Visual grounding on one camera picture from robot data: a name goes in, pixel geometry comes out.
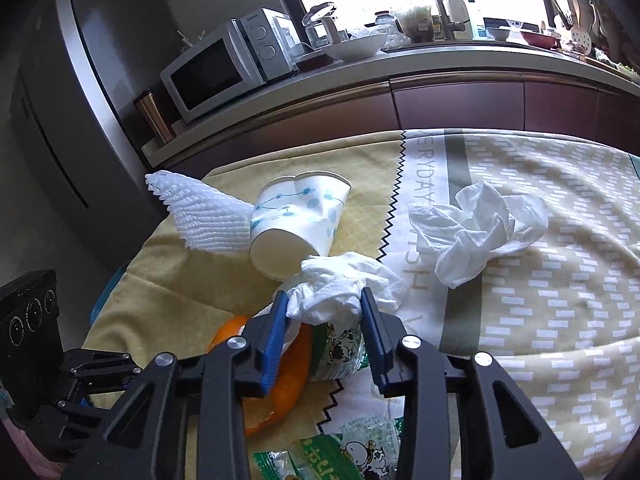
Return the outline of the white foam net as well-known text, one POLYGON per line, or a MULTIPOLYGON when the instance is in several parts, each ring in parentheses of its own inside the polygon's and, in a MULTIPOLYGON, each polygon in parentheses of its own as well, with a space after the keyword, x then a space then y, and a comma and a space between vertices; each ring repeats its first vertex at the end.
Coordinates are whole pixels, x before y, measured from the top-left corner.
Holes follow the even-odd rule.
POLYGON ((145 183, 174 218, 187 248, 215 254, 250 249, 252 204, 167 170, 147 174, 145 183))

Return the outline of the copper thermos tumbler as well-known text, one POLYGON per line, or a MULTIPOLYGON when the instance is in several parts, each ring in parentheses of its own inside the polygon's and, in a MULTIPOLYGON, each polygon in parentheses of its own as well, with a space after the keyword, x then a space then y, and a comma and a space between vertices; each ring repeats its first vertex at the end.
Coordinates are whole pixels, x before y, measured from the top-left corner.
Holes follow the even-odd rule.
POLYGON ((165 119, 160 104, 151 89, 142 92, 134 100, 134 106, 144 118, 161 144, 166 145, 175 139, 176 134, 165 119))

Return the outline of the green snoopy snack wrapper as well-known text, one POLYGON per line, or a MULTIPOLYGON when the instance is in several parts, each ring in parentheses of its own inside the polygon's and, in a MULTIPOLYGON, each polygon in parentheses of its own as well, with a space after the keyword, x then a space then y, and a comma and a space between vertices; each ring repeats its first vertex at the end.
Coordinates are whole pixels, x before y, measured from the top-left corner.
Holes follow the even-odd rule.
POLYGON ((330 323, 312 329, 309 377, 313 382, 344 379, 369 366, 358 326, 337 330, 330 323))

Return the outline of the glass electric kettle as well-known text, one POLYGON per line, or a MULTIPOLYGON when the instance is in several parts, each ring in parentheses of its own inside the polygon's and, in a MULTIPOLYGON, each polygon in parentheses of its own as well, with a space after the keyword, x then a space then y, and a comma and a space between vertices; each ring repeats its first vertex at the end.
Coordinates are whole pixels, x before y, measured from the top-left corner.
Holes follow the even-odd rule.
POLYGON ((320 50, 348 40, 348 32, 337 27, 335 11, 335 3, 327 1, 316 4, 304 15, 302 25, 311 49, 320 50))

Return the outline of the white microwave oven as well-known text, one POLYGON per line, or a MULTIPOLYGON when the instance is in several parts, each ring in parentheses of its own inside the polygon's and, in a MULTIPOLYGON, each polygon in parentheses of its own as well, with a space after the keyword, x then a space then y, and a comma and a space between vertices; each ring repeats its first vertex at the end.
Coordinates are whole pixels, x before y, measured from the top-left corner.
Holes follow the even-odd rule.
POLYGON ((304 53, 288 15, 261 8, 232 18, 183 52, 160 80, 185 122, 291 75, 304 53))

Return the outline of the orange peel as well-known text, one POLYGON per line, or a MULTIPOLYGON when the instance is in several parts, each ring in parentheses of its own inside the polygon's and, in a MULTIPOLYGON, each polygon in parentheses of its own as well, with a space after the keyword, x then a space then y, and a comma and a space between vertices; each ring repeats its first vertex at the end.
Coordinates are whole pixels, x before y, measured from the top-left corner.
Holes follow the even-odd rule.
POLYGON ((205 355, 198 437, 239 441, 282 422, 306 388, 312 330, 285 342, 285 308, 232 318, 205 355))

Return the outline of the white soap dispenser bottle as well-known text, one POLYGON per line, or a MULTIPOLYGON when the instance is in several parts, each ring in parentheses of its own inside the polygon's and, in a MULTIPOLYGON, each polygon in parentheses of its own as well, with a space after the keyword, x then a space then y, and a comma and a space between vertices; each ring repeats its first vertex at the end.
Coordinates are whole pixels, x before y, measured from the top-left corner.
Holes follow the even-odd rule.
POLYGON ((473 29, 471 18, 464 0, 444 0, 445 10, 450 23, 455 40, 472 40, 473 29))

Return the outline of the dark red bowl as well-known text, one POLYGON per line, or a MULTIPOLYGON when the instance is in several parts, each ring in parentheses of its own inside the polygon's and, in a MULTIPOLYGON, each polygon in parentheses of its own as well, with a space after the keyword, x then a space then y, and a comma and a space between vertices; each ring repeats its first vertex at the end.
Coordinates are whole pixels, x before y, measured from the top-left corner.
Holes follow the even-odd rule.
POLYGON ((529 46, 546 50, 559 47, 559 40, 553 36, 541 34, 540 32, 532 32, 528 29, 521 29, 520 34, 529 46))

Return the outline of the glass food jar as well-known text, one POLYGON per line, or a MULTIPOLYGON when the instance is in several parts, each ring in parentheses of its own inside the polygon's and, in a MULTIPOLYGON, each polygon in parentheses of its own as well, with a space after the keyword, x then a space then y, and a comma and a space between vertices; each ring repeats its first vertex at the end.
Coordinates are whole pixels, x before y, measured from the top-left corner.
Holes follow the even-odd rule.
POLYGON ((434 40, 434 25, 429 6, 415 6, 397 15, 402 32, 413 44, 425 44, 434 40))

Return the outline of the grey refrigerator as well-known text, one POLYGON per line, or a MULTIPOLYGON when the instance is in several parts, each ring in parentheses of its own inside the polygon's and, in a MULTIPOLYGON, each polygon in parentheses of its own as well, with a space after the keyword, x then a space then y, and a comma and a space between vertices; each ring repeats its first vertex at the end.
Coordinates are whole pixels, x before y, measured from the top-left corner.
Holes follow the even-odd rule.
POLYGON ((21 55, 11 124, 52 205, 110 269, 164 215, 145 186, 154 134, 134 106, 179 53, 166 0, 40 0, 21 55))

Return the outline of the dotted paper cup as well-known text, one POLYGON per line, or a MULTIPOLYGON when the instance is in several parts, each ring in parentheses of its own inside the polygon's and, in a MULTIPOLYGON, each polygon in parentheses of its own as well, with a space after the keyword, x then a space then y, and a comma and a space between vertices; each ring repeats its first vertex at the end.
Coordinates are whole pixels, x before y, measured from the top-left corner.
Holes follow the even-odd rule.
POLYGON ((352 185, 328 170, 273 179, 260 190, 250 217, 250 261, 284 282, 310 256, 329 255, 352 185))

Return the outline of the white tissue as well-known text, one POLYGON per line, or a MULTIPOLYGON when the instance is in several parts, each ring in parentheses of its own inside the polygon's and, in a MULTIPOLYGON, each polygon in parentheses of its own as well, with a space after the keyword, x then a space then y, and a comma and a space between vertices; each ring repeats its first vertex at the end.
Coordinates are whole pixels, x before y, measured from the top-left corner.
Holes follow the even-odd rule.
POLYGON ((408 206, 421 259, 450 289, 474 280, 490 260, 515 254, 548 231, 547 203, 532 194, 503 195, 480 181, 457 192, 456 201, 408 206))
POLYGON ((312 326, 328 323, 343 330, 360 322, 360 298, 366 288, 378 308, 387 313, 397 311, 409 292, 408 284, 388 266, 359 252, 311 256, 280 286, 288 295, 288 318, 312 326))

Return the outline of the white ceramic bowl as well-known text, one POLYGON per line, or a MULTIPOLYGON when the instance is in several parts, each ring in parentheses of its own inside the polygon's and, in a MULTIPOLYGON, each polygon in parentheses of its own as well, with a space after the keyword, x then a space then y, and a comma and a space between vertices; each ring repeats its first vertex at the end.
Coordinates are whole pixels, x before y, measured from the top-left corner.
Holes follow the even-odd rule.
POLYGON ((384 47, 386 39, 386 34, 375 34, 330 44, 323 51, 334 60, 345 63, 356 62, 373 58, 384 47))

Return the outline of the kitchen counter with cabinets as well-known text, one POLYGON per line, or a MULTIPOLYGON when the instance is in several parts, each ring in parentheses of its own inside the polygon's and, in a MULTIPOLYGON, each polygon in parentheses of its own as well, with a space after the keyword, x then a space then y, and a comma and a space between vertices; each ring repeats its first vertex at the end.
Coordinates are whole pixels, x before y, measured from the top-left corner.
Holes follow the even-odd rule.
POLYGON ((201 177, 255 155, 411 128, 561 133, 639 151, 639 86, 607 67, 515 44, 440 44, 334 63, 262 88, 151 141, 152 168, 201 177))

